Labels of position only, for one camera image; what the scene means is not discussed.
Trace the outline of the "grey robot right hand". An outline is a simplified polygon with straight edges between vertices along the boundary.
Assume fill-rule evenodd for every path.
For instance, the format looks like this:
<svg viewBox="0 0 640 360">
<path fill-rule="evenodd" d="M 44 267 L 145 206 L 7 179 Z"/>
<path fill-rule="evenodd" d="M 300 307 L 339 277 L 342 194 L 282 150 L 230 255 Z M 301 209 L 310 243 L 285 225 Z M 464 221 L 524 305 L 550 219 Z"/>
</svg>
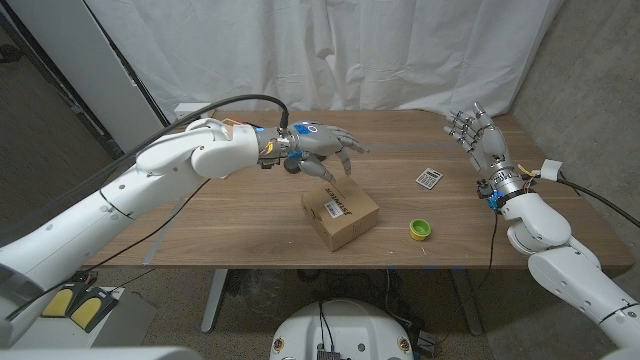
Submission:
<svg viewBox="0 0 640 360">
<path fill-rule="evenodd" d="M 513 168 L 506 139 L 500 128 L 479 102 L 472 106 L 473 114 L 451 111 L 444 132 L 470 156 L 472 166 L 484 177 L 491 177 L 503 168 Z"/>
</svg>

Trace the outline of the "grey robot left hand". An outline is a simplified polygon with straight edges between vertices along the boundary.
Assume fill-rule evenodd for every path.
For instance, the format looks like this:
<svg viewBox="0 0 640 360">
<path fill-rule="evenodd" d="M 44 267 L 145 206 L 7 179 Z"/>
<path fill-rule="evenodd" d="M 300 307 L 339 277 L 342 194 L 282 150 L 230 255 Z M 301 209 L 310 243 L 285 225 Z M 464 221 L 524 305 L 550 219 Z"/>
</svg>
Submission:
<svg viewBox="0 0 640 360">
<path fill-rule="evenodd" d="M 338 126 L 301 121 L 290 125 L 287 131 L 290 141 L 288 158 L 293 159 L 305 174 L 326 182 L 335 183 L 336 180 L 322 164 L 320 156 L 335 154 L 341 160 L 345 174 L 350 175 L 351 161 L 347 148 L 359 153 L 368 152 L 349 131 Z"/>
</svg>

